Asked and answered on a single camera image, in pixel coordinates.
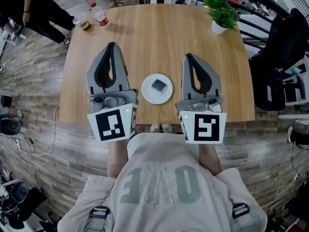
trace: shoe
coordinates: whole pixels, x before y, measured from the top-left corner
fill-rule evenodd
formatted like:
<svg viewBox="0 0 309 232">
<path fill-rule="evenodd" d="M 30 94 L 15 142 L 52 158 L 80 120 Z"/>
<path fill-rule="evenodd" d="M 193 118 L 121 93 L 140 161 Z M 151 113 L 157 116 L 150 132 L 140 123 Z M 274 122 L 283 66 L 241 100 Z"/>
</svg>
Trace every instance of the shoe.
<svg viewBox="0 0 309 232">
<path fill-rule="evenodd" d="M 71 42 L 70 39 L 65 38 L 64 41 L 63 41 L 63 45 L 64 45 L 64 46 L 69 46 L 69 45 L 70 45 L 70 42 Z"/>
<path fill-rule="evenodd" d="M 22 118 L 23 117 L 23 112 L 21 110 L 17 111 L 18 117 Z"/>
<path fill-rule="evenodd" d="M 162 131 L 164 133 L 173 133 L 172 132 L 172 125 L 171 124 L 163 124 L 162 125 Z"/>
<path fill-rule="evenodd" d="M 293 126 L 289 126 L 289 129 L 288 129 L 288 142 L 291 143 L 291 134 L 292 134 L 292 131 L 293 131 Z"/>
<path fill-rule="evenodd" d="M 157 132 L 161 131 L 161 126 L 159 124 L 152 124 L 150 127 L 150 132 Z"/>
</svg>

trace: hand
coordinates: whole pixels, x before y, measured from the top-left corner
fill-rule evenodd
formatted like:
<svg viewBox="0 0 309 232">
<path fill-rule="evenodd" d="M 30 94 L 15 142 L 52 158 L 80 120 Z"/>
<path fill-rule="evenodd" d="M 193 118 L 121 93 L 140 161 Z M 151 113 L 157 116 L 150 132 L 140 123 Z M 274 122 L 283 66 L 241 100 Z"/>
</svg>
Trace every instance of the hand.
<svg viewBox="0 0 309 232">
<path fill-rule="evenodd" d="M 29 12 L 25 12 L 23 15 L 23 23 L 24 25 L 26 25 L 30 20 L 30 13 Z"/>
</svg>

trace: person in black clothes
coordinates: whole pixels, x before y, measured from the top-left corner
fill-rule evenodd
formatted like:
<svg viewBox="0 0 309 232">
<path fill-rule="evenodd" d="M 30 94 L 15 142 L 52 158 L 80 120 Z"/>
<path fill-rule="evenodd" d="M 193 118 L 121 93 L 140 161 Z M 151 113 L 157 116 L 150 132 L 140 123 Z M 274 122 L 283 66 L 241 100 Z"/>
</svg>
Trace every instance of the person in black clothes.
<svg viewBox="0 0 309 232">
<path fill-rule="evenodd" d="M 49 21 L 71 31 L 74 17 L 53 0 L 0 0 L 0 27 L 12 35 L 14 30 L 9 18 L 57 43 L 70 43 Z"/>
<path fill-rule="evenodd" d="M 288 141 L 295 145 L 309 145 L 309 134 L 301 134 L 293 130 L 293 126 L 288 129 Z"/>
</svg>

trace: plastic bottle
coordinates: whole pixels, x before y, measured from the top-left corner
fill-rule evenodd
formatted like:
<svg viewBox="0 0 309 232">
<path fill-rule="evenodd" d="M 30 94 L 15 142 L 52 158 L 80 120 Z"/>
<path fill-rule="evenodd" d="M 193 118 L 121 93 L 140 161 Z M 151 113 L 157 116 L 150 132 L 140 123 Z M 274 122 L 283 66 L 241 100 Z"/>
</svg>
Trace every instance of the plastic bottle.
<svg viewBox="0 0 309 232">
<path fill-rule="evenodd" d="M 90 4 L 91 7 L 91 14 L 96 19 L 96 21 L 100 24 L 100 26 L 105 27 L 108 25 L 108 19 L 106 18 L 106 15 L 104 11 L 101 9 L 101 7 L 97 6 L 95 2 L 92 2 Z"/>
</svg>

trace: wooden floor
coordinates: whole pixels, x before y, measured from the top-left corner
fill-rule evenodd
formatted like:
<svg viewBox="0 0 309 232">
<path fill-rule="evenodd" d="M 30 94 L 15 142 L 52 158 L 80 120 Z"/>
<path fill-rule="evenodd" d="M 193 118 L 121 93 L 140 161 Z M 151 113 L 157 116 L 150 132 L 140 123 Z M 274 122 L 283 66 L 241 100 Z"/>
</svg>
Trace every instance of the wooden floor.
<svg viewBox="0 0 309 232">
<path fill-rule="evenodd" d="M 56 1 L 70 10 L 79 3 Z M 67 48 L 32 31 L 25 34 L 26 41 L 5 48 L 1 60 L 6 58 L 6 65 L 4 75 L 0 76 L 0 89 L 20 93 L 14 103 L 25 115 L 22 132 L 34 141 L 36 153 L 43 153 L 52 147 L 54 112 L 60 100 Z M 55 217 L 63 216 L 74 205 L 90 174 L 106 175 L 108 155 L 108 145 L 99 145 L 89 126 L 59 124 L 58 114 L 59 111 L 52 154 L 32 157 L 21 153 L 36 166 L 38 184 L 33 166 L 20 158 L 13 139 L 0 137 L 2 163 L 29 185 L 44 188 L 49 199 L 38 211 L 42 215 L 53 211 Z M 224 145 L 216 147 L 223 168 L 238 168 L 249 191 L 268 213 L 281 207 L 296 188 L 291 185 L 276 200 L 278 188 L 281 185 L 287 188 L 296 174 L 291 165 L 291 145 L 286 143 L 287 128 L 292 121 L 278 120 L 277 116 L 277 113 L 256 112 L 256 121 L 227 124 Z M 21 147 L 29 151 L 25 141 L 21 141 Z M 304 158 L 302 173 L 309 169 L 309 153 L 303 154 L 303 150 L 295 149 L 296 168 L 300 169 Z"/>
</svg>

